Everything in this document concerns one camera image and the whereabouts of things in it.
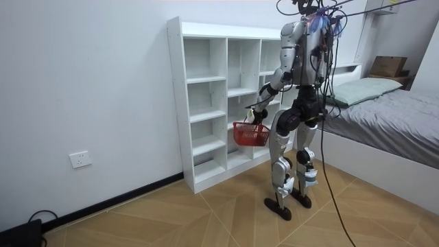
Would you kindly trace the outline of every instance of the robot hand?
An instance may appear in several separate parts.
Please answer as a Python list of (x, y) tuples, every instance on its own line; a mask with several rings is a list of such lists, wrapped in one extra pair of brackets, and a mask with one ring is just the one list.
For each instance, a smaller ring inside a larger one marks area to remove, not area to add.
[(263, 109), (260, 113), (251, 108), (247, 112), (246, 122), (251, 124), (262, 124), (262, 121), (268, 116), (268, 111)]

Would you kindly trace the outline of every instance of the baseboard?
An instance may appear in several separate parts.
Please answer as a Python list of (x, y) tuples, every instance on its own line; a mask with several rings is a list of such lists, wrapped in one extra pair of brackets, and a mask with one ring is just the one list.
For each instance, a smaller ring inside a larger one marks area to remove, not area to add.
[(141, 196), (145, 193), (151, 192), (151, 191), (158, 189), (160, 187), (163, 187), (165, 185), (174, 183), (174, 182), (181, 180), (183, 178), (184, 178), (183, 173), (180, 172), (179, 174), (175, 174), (173, 176), (164, 178), (164, 179), (159, 180), (157, 182), (154, 182), (152, 184), (149, 184), (149, 185), (140, 187), (138, 189), (129, 191), (129, 192), (124, 193), (120, 196), (116, 196), (114, 198), (105, 200), (103, 202), (99, 202), (97, 204), (86, 207), (84, 209), (80, 209), (76, 212), (69, 213), (67, 215), (63, 215), (63, 216), (59, 217), (58, 219), (43, 223), (43, 225), (41, 226), (42, 232), (46, 233), (46, 232), (48, 232), (52, 229), (55, 229), (59, 226), (68, 224), (70, 222), (74, 222), (74, 221), (79, 220), (79, 219), (86, 217), (88, 215), (92, 215), (92, 214), (97, 213), (99, 211), (102, 211), (104, 209), (121, 204), (122, 202), (125, 202), (127, 200), (131, 200), (133, 198), (136, 198), (136, 197)]

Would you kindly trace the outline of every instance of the wooden floor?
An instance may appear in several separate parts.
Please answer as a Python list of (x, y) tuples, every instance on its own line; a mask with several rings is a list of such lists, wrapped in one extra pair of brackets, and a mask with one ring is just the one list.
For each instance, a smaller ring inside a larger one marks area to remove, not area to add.
[[(290, 222), (263, 204), (273, 197), (270, 164), (264, 163), (196, 195), (180, 181), (45, 237), (49, 247), (350, 246), (321, 164), (316, 167), (320, 183), (309, 192), (313, 207), (304, 209), (288, 197)], [(439, 246), (439, 216), (334, 167), (327, 172), (357, 246)]]

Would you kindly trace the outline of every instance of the shelf compartment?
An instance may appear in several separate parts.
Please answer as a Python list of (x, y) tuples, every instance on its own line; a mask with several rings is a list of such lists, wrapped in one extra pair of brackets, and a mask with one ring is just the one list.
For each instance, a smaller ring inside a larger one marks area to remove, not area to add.
[(256, 89), (243, 89), (243, 88), (233, 88), (227, 89), (227, 97), (237, 97), (242, 95), (249, 95), (252, 93), (257, 93)]
[(190, 121), (191, 123), (196, 123), (199, 121), (209, 120), (216, 117), (225, 116), (226, 113), (222, 110), (215, 110), (213, 108), (195, 110), (191, 113)]
[(252, 159), (253, 147), (237, 145), (233, 139), (233, 131), (227, 137), (227, 169), (235, 168)]
[(227, 169), (233, 169), (237, 166), (240, 166), (244, 163), (247, 163), (251, 159), (248, 158), (242, 151), (234, 151), (230, 154), (227, 154)]
[(227, 129), (233, 129), (234, 121), (244, 121), (248, 109), (247, 106), (256, 103), (257, 95), (242, 95), (241, 97), (230, 97), (227, 99)]
[(226, 81), (188, 84), (187, 94), (191, 123), (225, 115)]
[(226, 117), (191, 123), (192, 155), (224, 147), (227, 141)]
[(273, 75), (274, 71), (261, 71), (259, 72), (259, 76)]
[(260, 40), (228, 39), (228, 96), (240, 96), (258, 91)]
[(202, 182), (226, 171), (226, 148), (212, 150), (193, 158), (195, 183)]
[(193, 140), (192, 155), (197, 156), (224, 147), (226, 144), (213, 135)]
[(203, 83), (203, 82), (217, 82), (226, 80), (224, 76), (208, 76), (208, 77), (201, 77), (201, 78), (189, 78), (186, 79), (187, 84), (195, 84), (195, 83)]
[(281, 65), (280, 40), (262, 40), (261, 46), (261, 71), (275, 71)]
[(233, 129), (233, 122), (243, 122), (245, 119), (245, 117), (237, 117), (237, 116), (233, 116), (233, 117), (229, 117), (227, 119), (227, 130), (232, 130)]
[(195, 83), (226, 75), (225, 38), (184, 38), (187, 81)]
[(270, 153), (270, 149), (268, 148), (268, 146), (265, 147), (254, 147), (254, 157), (258, 158), (260, 156), (263, 156), (265, 154), (269, 154)]

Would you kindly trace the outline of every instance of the cubby shelf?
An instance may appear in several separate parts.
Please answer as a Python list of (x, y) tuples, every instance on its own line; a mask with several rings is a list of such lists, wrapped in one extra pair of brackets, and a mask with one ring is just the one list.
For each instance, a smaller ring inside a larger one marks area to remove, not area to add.
[(213, 108), (207, 108), (202, 110), (195, 110), (194, 112), (191, 113), (189, 119), (191, 123), (196, 123), (198, 121), (204, 121), (225, 115), (226, 113), (222, 110), (214, 110)]
[(187, 84), (194, 84), (194, 83), (202, 83), (202, 82), (217, 82), (226, 80), (223, 76), (206, 76), (206, 77), (200, 77), (200, 78), (188, 78), (186, 80)]
[(244, 163), (247, 163), (250, 161), (251, 158), (248, 158), (244, 153), (241, 151), (234, 151), (227, 155), (227, 168), (232, 169), (239, 165), (242, 165)]
[(227, 97), (236, 97), (236, 96), (248, 95), (252, 93), (257, 93), (257, 90), (243, 89), (243, 88), (227, 89)]
[(194, 167), (195, 183), (200, 183), (225, 171), (226, 169), (214, 160), (199, 164)]
[(224, 147), (225, 145), (226, 144), (223, 141), (211, 135), (208, 137), (193, 140), (192, 152), (194, 156), (197, 156), (218, 149), (220, 147)]
[(261, 71), (259, 72), (259, 76), (273, 75), (274, 71)]
[(227, 119), (227, 130), (233, 129), (233, 122), (243, 122), (245, 117), (228, 117)]
[[(197, 193), (270, 159), (268, 145), (239, 146), (233, 122), (280, 66), (280, 30), (182, 22), (167, 23), (178, 132), (185, 180)], [(279, 93), (267, 106), (271, 127), (294, 94)]]

